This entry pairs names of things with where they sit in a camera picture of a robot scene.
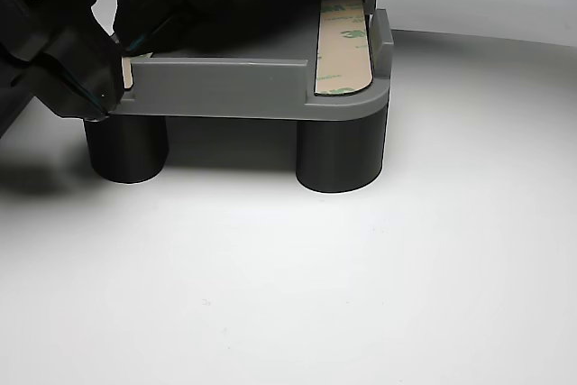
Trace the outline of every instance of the black cylindrical leg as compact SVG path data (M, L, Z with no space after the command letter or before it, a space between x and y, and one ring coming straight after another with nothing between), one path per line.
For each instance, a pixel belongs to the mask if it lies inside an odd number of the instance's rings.
M92 167L103 178L136 184L164 167L169 154L164 116L114 115L84 126Z
M364 187L382 170L388 107L344 122L298 123L297 177L322 193Z

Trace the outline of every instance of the white table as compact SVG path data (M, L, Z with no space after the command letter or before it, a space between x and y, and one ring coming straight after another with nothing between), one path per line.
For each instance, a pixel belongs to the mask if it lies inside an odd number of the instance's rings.
M350 194L299 186L281 122L175 120L114 185L33 102L0 141L0 383L576 383L576 50L395 38Z

